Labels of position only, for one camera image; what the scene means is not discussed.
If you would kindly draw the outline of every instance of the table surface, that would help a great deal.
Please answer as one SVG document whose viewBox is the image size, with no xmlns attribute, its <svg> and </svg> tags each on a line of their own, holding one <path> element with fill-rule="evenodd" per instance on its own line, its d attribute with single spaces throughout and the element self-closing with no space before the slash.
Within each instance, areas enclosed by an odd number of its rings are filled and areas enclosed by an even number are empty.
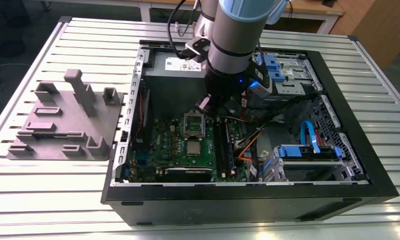
<svg viewBox="0 0 400 240">
<path fill-rule="evenodd" d="M 179 4 L 181 0 L 141 0 L 149 3 L 162 4 Z M 187 0 L 185 4 L 194 5 L 197 0 Z M 345 9 L 335 2 L 334 7 L 327 7 L 322 4 L 322 0 L 293 0 L 294 13 L 301 14 L 322 14 L 322 15 L 345 15 Z M 291 10 L 290 3 L 286 6 L 285 11 L 289 13 Z"/>
<path fill-rule="evenodd" d="M 86 18 L 58 24 L 0 115 L 0 238 L 400 239 L 400 197 L 323 222 L 129 226 L 101 204 L 107 161 L 6 158 L 38 99 L 38 84 L 50 81 L 70 90 L 63 76 L 73 68 L 82 69 L 94 91 L 114 87 L 127 93 L 139 41 L 167 41 L 166 29 L 163 23 Z M 278 31 L 265 31 L 261 42 L 263 47 L 321 51 L 400 193 L 400 96 L 362 46 L 346 36 Z"/>
</svg>

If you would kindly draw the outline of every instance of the black cable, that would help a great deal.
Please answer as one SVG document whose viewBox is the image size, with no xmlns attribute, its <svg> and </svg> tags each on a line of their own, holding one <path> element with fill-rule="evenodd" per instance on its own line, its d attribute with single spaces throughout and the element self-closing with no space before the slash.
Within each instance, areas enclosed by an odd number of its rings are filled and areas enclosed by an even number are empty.
<svg viewBox="0 0 400 240">
<path fill-rule="evenodd" d="M 291 6 L 290 11 L 289 11 L 289 18 L 291 19 L 291 18 L 293 18 L 293 15 L 294 15 L 294 6 L 293 6 L 291 0 L 289 0 L 289 4 L 290 4 L 290 6 Z"/>
<path fill-rule="evenodd" d="M 309 94 L 306 96 L 297 96 L 294 97 L 291 100 L 289 100 L 286 103 L 283 103 L 281 106 L 278 106 L 277 108 L 274 108 L 270 112 L 267 112 L 265 114 L 265 116 L 258 120 L 258 127 L 255 128 L 254 131 L 251 131 L 249 134 L 247 134 L 247 137 L 245 137 L 241 142 L 239 142 L 239 145 L 243 145 L 245 142 L 247 142 L 247 140 L 250 140 L 253 137 L 257 136 L 257 134 L 263 130 L 266 124 L 274 120 L 274 118 L 277 116 L 279 116 L 283 111 L 290 107 L 293 106 L 294 104 L 302 102 L 302 101 L 306 101 L 306 100 L 313 100 L 315 99 L 317 97 L 319 96 L 318 93 L 313 93 L 313 94 Z"/>
<path fill-rule="evenodd" d="M 189 31 L 190 24 L 193 24 L 193 21 L 194 21 L 194 16 L 195 16 L 198 7 L 194 8 L 193 11 L 191 11 L 191 15 L 190 15 L 189 23 L 187 23 L 187 26 L 186 26 L 186 30 L 183 31 L 183 33 L 181 33 L 181 31 L 178 30 L 178 35 L 179 35 L 181 37 L 185 37 L 185 35 L 186 35 L 187 31 Z"/>
<path fill-rule="evenodd" d="M 175 13 L 178 12 L 178 10 L 181 9 L 182 5 L 185 4 L 186 0 L 181 0 L 178 6 L 175 7 L 173 13 L 171 13 L 171 16 L 169 17 L 169 20 L 167 20 L 167 38 L 169 38 L 169 43 L 171 45 L 171 48 L 177 54 L 177 56 L 181 58 L 182 57 L 182 53 L 181 51 L 177 49 L 175 47 L 175 43 L 174 43 L 174 40 L 173 40 L 173 35 L 171 35 L 171 22 L 173 22 L 173 18 L 175 16 Z"/>
</svg>

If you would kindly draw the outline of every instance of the sticker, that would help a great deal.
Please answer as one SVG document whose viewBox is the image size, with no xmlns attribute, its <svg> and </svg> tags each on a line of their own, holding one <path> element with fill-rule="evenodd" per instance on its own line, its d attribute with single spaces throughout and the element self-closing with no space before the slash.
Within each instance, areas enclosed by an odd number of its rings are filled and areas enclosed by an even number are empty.
<svg viewBox="0 0 400 240">
<path fill-rule="evenodd" d="M 242 98 L 242 107 L 247 107 L 249 106 L 249 100 L 246 98 Z"/>
<path fill-rule="evenodd" d="M 198 63 L 195 60 L 186 60 L 179 59 L 178 57 L 169 57 L 166 59 L 165 70 L 202 72 L 202 63 Z"/>
<path fill-rule="evenodd" d="M 249 170 L 251 171 L 251 173 L 257 177 L 257 174 L 259 173 L 259 171 L 257 170 L 257 168 L 254 167 L 254 165 L 251 165 L 251 168 Z"/>
<path fill-rule="evenodd" d="M 269 154 L 270 154 L 270 152 L 269 151 L 262 151 L 262 153 L 261 153 L 261 159 L 262 158 L 266 158 L 267 156 L 269 156 Z"/>
</svg>

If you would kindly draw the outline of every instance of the gray plastic block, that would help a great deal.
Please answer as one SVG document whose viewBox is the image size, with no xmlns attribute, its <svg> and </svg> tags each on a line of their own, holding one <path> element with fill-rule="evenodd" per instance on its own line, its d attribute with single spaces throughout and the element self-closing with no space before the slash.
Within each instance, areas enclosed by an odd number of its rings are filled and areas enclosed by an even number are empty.
<svg viewBox="0 0 400 240">
<path fill-rule="evenodd" d="M 59 106 L 47 106 L 47 107 L 38 107 L 34 113 L 38 116 L 47 116 L 47 115 L 63 115 L 63 110 Z"/>
<path fill-rule="evenodd" d="M 71 83 L 74 92 L 77 95 L 77 100 L 82 104 L 86 115 L 89 117 L 95 117 L 98 115 L 97 109 L 94 107 L 93 95 L 89 93 L 91 86 L 86 86 L 82 81 L 82 71 L 79 69 L 69 69 L 65 75 L 67 83 Z"/>
<path fill-rule="evenodd" d="M 53 82 L 42 82 L 34 91 L 39 100 L 45 103 L 54 103 L 54 94 L 61 94 Z"/>
<path fill-rule="evenodd" d="M 94 138 L 90 136 L 86 147 L 94 156 L 106 156 L 110 153 L 110 146 L 103 137 L 101 137 L 99 144 L 97 144 Z"/>
<path fill-rule="evenodd" d="M 54 122 L 29 122 L 26 129 L 35 131 L 55 131 L 57 125 Z"/>
<path fill-rule="evenodd" d="M 102 94 L 106 105 L 121 105 L 118 90 L 114 87 L 106 87 Z"/>
<path fill-rule="evenodd" d="M 106 105 L 105 92 L 94 92 L 97 101 L 91 103 L 97 109 L 97 116 L 87 117 L 74 93 L 74 91 L 61 91 L 58 94 L 51 94 L 54 102 L 37 101 L 14 142 L 14 145 L 29 144 L 34 152 L 23 153 L 22 147 L 18 146 L 8 152 L 8 159 L 43 161 L 106 161 L 110 159 L 122 101 L 118 105 Z M 117 92 L 117 94 L 118 99 L 123 100 L 123 93 Z M 66 154 L 65 145 L 81 145 L 85 155 Z"/>
<path fill-rule="evenodd" d="M 62 146 L 62 152 L 69 156 L 85 156 L 86 155 L 86 151 L 83 150 L 81 145 L 70 145 L 66 144 Z"/>
<path fill-rule="evenodd" d="M 86 94 L 89 96 L 89 99 L 94 102 L 97 102 L 97 97 L 95 97 L 95 93 L 94 93 L 94 90 L 93 90 L 93 87 L 91 87 L 91 84 L 86 84 Z"/>
<path fill-rule="evenodd" d="M 19 131 L 17 134 L 17 137 L 19 140 L 22 140 L 23 142 L 26 141 L 37 141 L 38 138 L 34 135 L 35 131 L 34 130 L 27 130 L 27 131 Z"/>
<path fill-rule="evenodd" d="M 85 131 L 70 131 L 67 138 L 70 141 L 86 142 L 89 140 L 89 135 Z"/>
<path fill-rule="evenodd" d="M 35 154 L 35 150 L 29 144 L 13 144 L 8 151 L 17 156 L 31 156 Z"/>
</svg>

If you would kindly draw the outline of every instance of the orange wire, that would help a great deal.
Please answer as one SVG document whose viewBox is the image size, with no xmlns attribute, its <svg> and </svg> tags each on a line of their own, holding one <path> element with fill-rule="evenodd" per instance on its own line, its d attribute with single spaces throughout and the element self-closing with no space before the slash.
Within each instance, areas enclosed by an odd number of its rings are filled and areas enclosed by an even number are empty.
<svg viewBox="0 0 400 240">
<path fill-rule="evenodd" d="M 255 138 L 253 139 L 253 141 L 249 143 L 249 145 L 246 146 L 245 150 L 241 152 L 238 159 L 242 159 L 243 154 L 246 153 L 246 151 L 249 150 L 249 148 L 251 147 L 253 143 L 255 142 L 255 140 L 259 138 L 262 132 L 259 132 L 259 134 L 255 136 Z"/>
<path fill-rule="evenodd" d="M 243 161 L 247 161 L 247 162 L 253 162 L 253 159 L 249 159 L 249 158 L 245 158 L 245 157 L 241 157 L 239 160 L 243 160 Z"/>
</svg>

